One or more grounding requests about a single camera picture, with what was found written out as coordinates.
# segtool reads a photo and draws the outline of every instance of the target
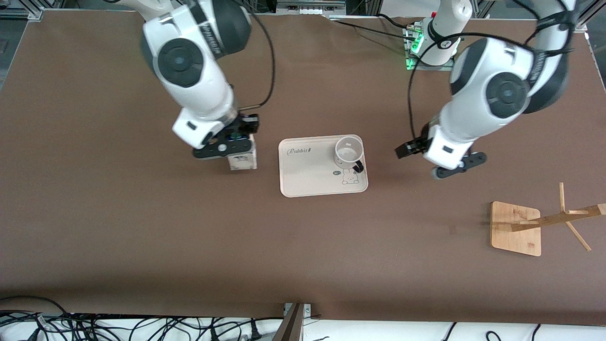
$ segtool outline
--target brown table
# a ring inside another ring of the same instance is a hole
[[[606,323],[606,221],[577,224],[591,252],[564,225],[544,229],[538,258],[488,240],[491,201],[555,213],[563,181],[569,207],[606,202],[606,96],[581,34],[562,99],[480,139],[487,164],[436,181],[421,156],[393,152],[410,139],[399,39],[262,20],[278,78],[258,111],[259,169],[244,172],[195,160],[173,135],[179,107],[141,58],[137,13],[29,24],[0,93],[2,295],[80,312],[274,316],[302,301],[327,319]],[[523,40],[533,23],[468,29]],[[221,60],[243,106],[265,96],[269,62],[257,26]],[[418,74],[417,127],[449,100],[447,78]],[[283,197],[278,143],[345,133],[364,140],[368,189]]]

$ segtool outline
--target mug handle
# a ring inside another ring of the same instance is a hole
[[[364,171],[364,165],[362,164],[362,161],[358,160],[356,161],[356,165],[353,166],[353,170],[356,171],[356,173],[361,173]]]

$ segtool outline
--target wooden base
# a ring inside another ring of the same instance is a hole
[[[512,232],[510,224],[539,218],[541,213],[528,208],[500,201],[490,205],[490,244],[521,254],[541,255],[541,228]]]

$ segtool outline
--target wooden mug tree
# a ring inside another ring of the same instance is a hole
[[[494,248],[541,255],[541,227],[566,223],[585,250],[591,248],[570,223],[573,220],[606,215],[606,204],[566,210],[564,205],[564,183],[560,183],[560,213],[541,217],[539,210],[500,201],[490,206],[490,244]]]

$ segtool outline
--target mug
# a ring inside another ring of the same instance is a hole
[[[364,171],[360,159],[364,155],[362,140],[354,136],[342,137],[335,144],[335,163],[343,169],[353,169],[357,173]]]

